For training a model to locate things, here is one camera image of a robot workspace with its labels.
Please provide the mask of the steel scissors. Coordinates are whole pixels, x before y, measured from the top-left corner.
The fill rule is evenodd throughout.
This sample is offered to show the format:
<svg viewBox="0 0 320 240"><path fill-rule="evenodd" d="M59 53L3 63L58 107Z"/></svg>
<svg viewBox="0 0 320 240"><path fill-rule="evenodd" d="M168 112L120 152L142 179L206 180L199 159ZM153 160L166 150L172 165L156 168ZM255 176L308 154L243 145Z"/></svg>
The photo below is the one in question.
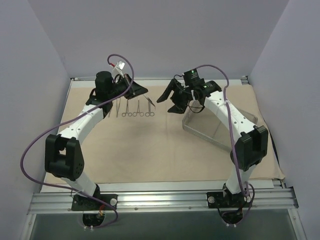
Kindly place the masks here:
<svg viewBox="0 0 320 240"><path fill-rule="evenodd" d="M150 101L148 101L148 103L147 103L147 111L144 113L145 117L154 117L155 116L155 112L152 109L153 106L154 105Z"/></svg>
<svg viewBox="0 0 320 240"><path fill-rule="evenodd" d="M129 101L126 100L126 106L125 106L125 111L121 114L122 117L131 117L133 115L132 112L130 112L129 109Z"/></svg>

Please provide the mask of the wire mesh instrument tray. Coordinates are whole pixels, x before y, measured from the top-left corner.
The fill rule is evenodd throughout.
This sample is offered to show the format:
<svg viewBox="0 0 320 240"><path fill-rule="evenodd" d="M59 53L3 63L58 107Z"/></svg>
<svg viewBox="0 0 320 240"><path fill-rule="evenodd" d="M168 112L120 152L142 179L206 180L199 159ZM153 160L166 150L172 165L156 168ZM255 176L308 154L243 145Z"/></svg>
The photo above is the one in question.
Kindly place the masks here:
<svg viewBox="0 0 320 240"><path fill-rule="evenodd" d="M192 101L182 119L182 128L201 139L230 152L232 150L229 121L223 123L208 108L202 109L198 101Z"/></svg>

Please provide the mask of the beige surgical wrap cloth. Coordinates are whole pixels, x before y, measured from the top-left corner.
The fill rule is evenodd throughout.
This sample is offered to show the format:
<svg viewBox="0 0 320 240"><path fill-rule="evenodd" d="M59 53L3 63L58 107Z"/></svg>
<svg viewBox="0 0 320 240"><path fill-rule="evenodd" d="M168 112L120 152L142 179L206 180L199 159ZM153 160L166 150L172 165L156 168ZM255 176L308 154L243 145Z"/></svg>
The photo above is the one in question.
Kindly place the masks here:
<svg viewBox="0 0 320 240"><path fill-rule="evenodd" d="M84 172L97 184L138 182L182 182L227 180L234 167L230 152L183 130L184 115L167 113L168 99L155 103L165 86L150 86L148 96L156 105L155 116L122 117L127 100L121 98L118 117L113 104L110 117L98 123L81 145ZM62 121L80 114L92 90L72 88ZM227 97L240 110L266 125L250 85L227 88ZM275 158L271 137L267 155L254 169L251 179L284 179Z"/></svg>

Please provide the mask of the ribbed steel forceps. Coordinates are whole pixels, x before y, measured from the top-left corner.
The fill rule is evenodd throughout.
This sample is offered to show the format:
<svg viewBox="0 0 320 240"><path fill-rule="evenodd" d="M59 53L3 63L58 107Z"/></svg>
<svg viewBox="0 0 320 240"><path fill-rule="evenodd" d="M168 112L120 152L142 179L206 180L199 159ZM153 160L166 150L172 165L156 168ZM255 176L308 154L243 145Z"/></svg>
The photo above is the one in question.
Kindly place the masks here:
<svg viewBox="0 0 320 240"><path fill-rule="evenodd" d="M145 94L143 94L143 96L146 98L146 100L154 107L156 108L155 104L153 103L153 101Z"/></svg>

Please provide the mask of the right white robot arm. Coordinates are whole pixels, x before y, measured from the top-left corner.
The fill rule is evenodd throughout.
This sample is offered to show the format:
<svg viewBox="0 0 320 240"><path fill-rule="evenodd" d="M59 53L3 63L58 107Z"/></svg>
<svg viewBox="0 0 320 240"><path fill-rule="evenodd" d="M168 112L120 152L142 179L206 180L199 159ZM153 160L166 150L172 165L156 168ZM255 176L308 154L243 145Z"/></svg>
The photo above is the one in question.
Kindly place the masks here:
<svg viewBox="0 0 320 240"><path fill-rule="evenodd" d="M264 126L257 126L248 120L227 98L226 89L215 81L204 79L182 85L173 78L162 95L161 103L170 99L173 106L169 113L183 114L190 101L198 101L202 108L210 110L228 129L234 169L225 183L223 203L234 206L240 201L240 194L250 196L249 178L262 159L267 155L269 132Z"/></svg>

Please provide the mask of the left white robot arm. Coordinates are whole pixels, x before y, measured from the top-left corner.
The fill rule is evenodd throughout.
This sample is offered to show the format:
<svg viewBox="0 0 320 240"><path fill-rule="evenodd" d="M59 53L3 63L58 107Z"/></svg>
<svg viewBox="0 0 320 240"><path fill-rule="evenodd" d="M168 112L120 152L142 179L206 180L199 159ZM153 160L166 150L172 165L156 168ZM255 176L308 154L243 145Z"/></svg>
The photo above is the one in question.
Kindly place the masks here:
<svg viewBox="0 0 320 240"><path fill-rule="evenodd" d="M111 111L114 100L121 97L131 100L147 92L147 88L134 82L127 73L114 80L109 71L98 72L95 87L76 120L57 135L48 135L45 140L45 171L81 193L83 204L90 210L100 206L100 188L84 172L81 145Z"/></svg>

